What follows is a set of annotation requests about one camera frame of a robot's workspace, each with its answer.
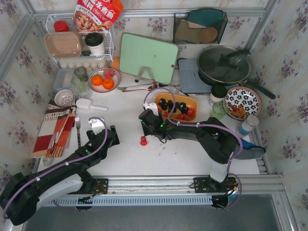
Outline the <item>orange plastic storage basket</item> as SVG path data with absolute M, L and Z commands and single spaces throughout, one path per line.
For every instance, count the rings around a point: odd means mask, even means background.
M 170 93 L 159 93 L 154 102 L 163 120 L 167 120 L 170 114 L 170 119 L 180 122 L 193 122 L 196 119 L 198 103 L 191 97 L 175 95 L 175 100 L 173 100 Z

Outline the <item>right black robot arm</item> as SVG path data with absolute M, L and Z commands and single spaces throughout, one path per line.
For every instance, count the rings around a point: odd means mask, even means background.
M 210 178 L 218 183 L 225 180 L 231 160 L 243 150 L 241 138 L 215 117 L 198 123 L 176 122 L 163 120 L 160 114 L 146 109 L 139 120 L 145 136 L 154 136 L 163 143 L 175 139 L 198 142 L 212 159 Z

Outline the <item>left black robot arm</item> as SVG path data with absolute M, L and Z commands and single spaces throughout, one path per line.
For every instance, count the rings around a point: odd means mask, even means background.
M 89 187 L 93 178 L 87 170 L 104 160 L 108 149 L 120 141 L 114 125 L 98 134 L 88 130 L 87 137 L 89 141 L 65 160 L 37 173 L 13 175 L 0 195 L 2 217 L 20 225 L 40 206 Z

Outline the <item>black capsule numbered four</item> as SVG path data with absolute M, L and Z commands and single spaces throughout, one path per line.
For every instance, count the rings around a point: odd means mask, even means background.
M 189 108 L 186 106 L 186 103 L 182 102 L 179 107 L 182 114 L 187 114 Z

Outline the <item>black coffee capsule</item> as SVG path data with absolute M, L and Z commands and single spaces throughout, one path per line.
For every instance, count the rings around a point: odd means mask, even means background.
M 168 102 L 167 102 L 167 105 L 168 105 L 168 112 L 170 113 L 171 111 L 172 111 L 172 108 L 173 108 L 173 102 L 171 101 L 171 100 L 169 100 Z
M 161 110 L 165 111 L 168 108 L 168 103 L 164 98 L 161 98 L 158 105 L 161 107 Z
M 175 109 L 174 109 L 174 113 L 176 113 L 179 109 L 180 109 L 181 105 L 179 102 L 175 103 Z

